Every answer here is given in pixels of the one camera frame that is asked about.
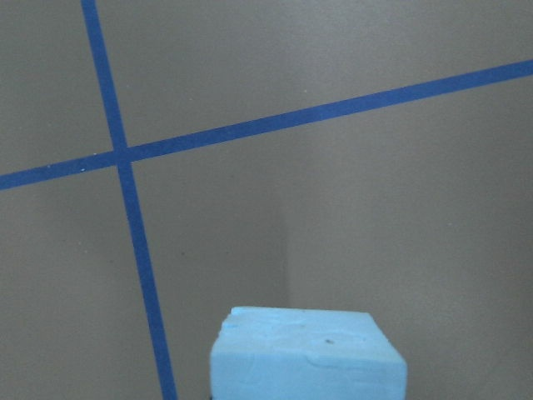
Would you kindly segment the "light blue block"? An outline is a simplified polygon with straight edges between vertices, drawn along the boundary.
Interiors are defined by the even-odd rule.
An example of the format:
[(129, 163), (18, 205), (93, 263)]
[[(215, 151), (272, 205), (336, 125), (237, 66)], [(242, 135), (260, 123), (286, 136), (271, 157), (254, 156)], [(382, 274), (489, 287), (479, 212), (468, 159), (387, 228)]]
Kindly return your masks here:
[(210, 384), (214, 399), (403, 399), (407, 364), (367, 312), (234, 307)]

